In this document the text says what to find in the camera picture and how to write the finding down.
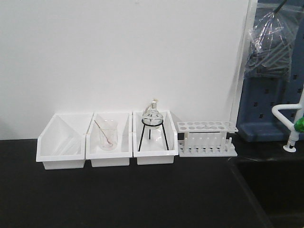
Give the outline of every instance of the green tap handle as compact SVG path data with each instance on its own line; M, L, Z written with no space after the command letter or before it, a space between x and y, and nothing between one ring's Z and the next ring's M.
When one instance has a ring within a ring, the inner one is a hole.
M304 132L304 117L295 122L294 128L297 132Z

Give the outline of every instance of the test tube rack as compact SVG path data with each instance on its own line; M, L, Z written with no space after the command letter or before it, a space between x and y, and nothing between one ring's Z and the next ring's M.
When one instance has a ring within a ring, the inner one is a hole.
M177 122L184 140L178 141L180 157L235 157L238 154L227 133L238 132L231 122Z

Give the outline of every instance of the sink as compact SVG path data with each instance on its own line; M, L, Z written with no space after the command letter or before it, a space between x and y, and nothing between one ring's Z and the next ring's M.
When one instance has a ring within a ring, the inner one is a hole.
M235 166L273 227L304 227L304 160L242 160Z

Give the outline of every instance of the clear plastic bag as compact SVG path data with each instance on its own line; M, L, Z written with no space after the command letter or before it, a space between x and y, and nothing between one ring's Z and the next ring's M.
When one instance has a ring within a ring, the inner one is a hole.
M284 3L257 5L255 26L249 31L251 45L245 78L289 81L294 41L304 11L303 7L283 6Z

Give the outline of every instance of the black metal tripod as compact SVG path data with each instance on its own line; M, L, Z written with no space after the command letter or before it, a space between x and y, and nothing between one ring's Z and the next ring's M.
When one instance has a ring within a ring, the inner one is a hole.
M142 136L141 136L141 141L139 143L138 151L141 151L141 146L142 146L142 141L143 141L143 133L144 133L145 127L146 126L148 126L148 127L157 127L157 126L160 126L160 125L162 126L163 135L165 136L165 142L166 142L167 150L169 150L165 128L163 127L163 121L160 124L157 124L157 125L149 125L149 124L144 123L143 120L142 120L142 124L143 124ZM149 139L151 139L151 129L149 129Z

